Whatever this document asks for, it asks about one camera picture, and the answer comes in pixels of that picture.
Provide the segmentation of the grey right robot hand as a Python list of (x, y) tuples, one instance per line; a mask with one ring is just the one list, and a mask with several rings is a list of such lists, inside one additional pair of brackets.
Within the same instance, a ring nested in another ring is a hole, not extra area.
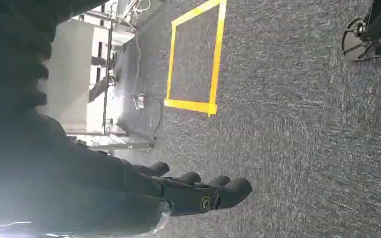
[(171, 217), (239, 205), (245, 178), (203, 183), (93, 151), (37, 113), (0, 118), (0, 238), (124, 238), (154, 234)]

